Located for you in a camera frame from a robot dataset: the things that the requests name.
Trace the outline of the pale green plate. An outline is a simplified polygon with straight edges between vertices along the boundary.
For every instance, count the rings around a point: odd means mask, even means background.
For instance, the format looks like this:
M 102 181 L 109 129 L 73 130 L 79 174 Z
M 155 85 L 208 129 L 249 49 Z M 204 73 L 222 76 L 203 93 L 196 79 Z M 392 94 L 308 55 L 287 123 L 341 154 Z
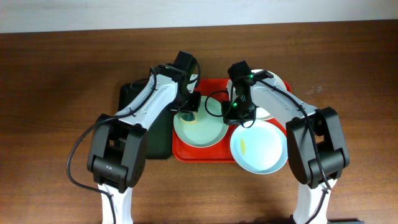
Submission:
M 228 125 L 224 124 L 222 117 L 214 117 L 207 113 L 205 101 L 207 96 L 201 97 L 199 110 L 194 113 L 195 120 L 186 122 L 182 120 L 185 113 L 174 116 L 174 130 L 179 139 L 193 147 L 210 147 L 220 142 L 227 133 Z

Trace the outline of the light blue plate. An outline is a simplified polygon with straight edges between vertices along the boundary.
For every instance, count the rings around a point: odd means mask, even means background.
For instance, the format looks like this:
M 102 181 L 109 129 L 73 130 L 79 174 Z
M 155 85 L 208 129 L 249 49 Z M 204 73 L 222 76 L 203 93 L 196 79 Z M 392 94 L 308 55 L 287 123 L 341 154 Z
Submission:
M 253 174 L 277 172 L 288 161 L 285 133 L 267 121 L 257 120 L 250 128 L 238 126 L 229 147 L 236 163 Z

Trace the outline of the green and yellow sponge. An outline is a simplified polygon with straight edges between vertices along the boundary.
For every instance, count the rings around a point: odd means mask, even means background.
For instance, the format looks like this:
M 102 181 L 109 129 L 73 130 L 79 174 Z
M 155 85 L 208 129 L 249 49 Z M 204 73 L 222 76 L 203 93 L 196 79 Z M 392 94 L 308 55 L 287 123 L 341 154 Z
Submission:
M 196 112 L 182 113 L 180 120 L 184 123 L 195 124 L 197 122 Z

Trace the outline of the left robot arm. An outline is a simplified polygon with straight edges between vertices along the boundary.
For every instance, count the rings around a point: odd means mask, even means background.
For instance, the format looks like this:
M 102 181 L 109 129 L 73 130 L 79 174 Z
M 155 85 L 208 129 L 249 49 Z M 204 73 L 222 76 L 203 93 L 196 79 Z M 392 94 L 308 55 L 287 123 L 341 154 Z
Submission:
M 115 115 L 102 114 L 91 127 L 87 169 L 102 197 L 103 223 L 132 223 L 132 189 L 146 164 L 147 132 L 163 110 L 198 111 L 196 58 L 180 51 L 172 63 L 150 68 L 138 95 Z

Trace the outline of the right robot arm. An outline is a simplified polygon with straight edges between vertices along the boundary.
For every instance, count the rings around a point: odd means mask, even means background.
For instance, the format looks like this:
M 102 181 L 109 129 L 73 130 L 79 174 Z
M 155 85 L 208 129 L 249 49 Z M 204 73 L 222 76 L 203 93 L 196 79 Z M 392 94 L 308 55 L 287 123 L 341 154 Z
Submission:
M 223 121 L 237 128 L 230 148 L 238 164 L 259 174 L 284 163 L 298 181 L 292 223 L 328 223 L 331 190 L 349 154 L 337 112 L 298 99 L 267 70 L 252 70 L 246 61 L 228 69 L 229 100 Z

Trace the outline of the black plastic tray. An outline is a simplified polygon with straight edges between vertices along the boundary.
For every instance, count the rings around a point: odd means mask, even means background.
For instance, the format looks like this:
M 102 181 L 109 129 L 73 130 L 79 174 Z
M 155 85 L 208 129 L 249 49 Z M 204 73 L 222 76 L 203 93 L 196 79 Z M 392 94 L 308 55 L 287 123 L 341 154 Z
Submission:
M 143 82 L 126 83 L 119 92 L 118 111 L 125 108 L 145 87 Z M 146 159 L 168 159 L 172 155 L 174 115 L 164 108 L 147 132 Z

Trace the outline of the white plate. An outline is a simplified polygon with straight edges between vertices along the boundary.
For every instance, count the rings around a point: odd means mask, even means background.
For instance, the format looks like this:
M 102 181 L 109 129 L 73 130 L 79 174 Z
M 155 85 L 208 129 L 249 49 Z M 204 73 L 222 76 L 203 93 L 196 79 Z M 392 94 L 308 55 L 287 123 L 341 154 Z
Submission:
M 269 71 L 269 73 L 274 77 L 274 81 L 271 82 L 271 85 L 287 91 L 288 88 L 284 81 L 275 73 L 271 71 Z M 249 87 L 251 100 L 256 106 L 256 119 L 268 120 L 272 119 L 273 115 L 262 107 L 262 105 L 265 105 L 263 91 L 273 91 L 273 89 L 261 82 L 256 82 L 255 85 Z

